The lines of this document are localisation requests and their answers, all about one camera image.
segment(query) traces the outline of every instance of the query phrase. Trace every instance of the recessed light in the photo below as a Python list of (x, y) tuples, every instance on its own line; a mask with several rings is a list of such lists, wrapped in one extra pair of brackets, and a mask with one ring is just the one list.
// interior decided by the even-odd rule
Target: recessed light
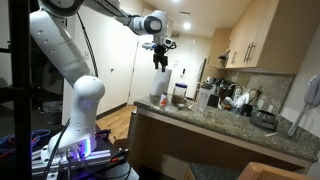
[(183, 28), (188, 30), (188, 29), (191, 28), (191, 24), (190, 23), (184, 23), (183, 24)]

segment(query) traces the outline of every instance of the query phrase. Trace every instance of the metal rack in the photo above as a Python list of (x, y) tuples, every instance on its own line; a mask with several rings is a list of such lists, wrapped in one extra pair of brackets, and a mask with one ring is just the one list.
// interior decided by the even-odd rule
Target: metal rack
[(0, 88), (0, 103), (14, 102), (16, 172), (32, 179), (31, 168), (31, 73), (30, 73), (30, 1), (8, 0), (12, 86)]

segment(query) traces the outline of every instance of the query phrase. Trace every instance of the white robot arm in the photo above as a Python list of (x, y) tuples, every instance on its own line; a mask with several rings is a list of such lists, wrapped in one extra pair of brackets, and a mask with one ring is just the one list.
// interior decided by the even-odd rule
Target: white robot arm
[[(82, 5), (114, 18), (137, 35), (152, 34), (153, 42), (144, 47), (154, 50), (156, 69), (160, 62), (162, 70), (165, 70), (167, 57), (164, 54), (176, 47), (173, 40), (166, 38), (166, 14), (162, 11), (140, 17), (120, 10), (119, 0), (39, 0), (40, 10), (30, 14), (30, 33), (75, 92), (70, 124), (58, 148), (58, 153), (63, 157), (67, 151), (74, 152), (76, 158), (81, 158), (79, 152), (87, 157), (96, 148), (96, 112), (105, 92), (103, 83), (90, 72), (65, 27), (65, 18), (77, 13)], [(50, 157), (58, 137), (59, 134), (52, 137), (48, 146), (41, 151), (43, 162)]]

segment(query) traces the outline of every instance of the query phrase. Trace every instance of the kitchen counter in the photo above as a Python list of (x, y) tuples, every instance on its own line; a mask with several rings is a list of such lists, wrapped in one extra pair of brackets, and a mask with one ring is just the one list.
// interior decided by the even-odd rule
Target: kitchen counter
[(158, 106), (159, 98), (144, 97), (134, 102), (134, 105), (138, 107), (137, 122), (139, 122), (139, 115), (148, 116), (301, 166), (304, 169), (303, 173), (309, 170), (312, 163), (318, 161), (319, 145), (315, 145), (314, 140), (317, 142), (319, 140), (310, 134), (304, 134), (302, 139), (289, 137), (286, 135), (282, 123), (279, 123), (277, 131), (274, 133), (254, 126), (249, 117), (228, 110), (207, 107), (205, 112), (201, 112), (195, 107), (189, 109), (188, 107), (193, 103), (188, 101), (183, 108), (177, 108), (167, 103), (167, 106), (160, 108)]

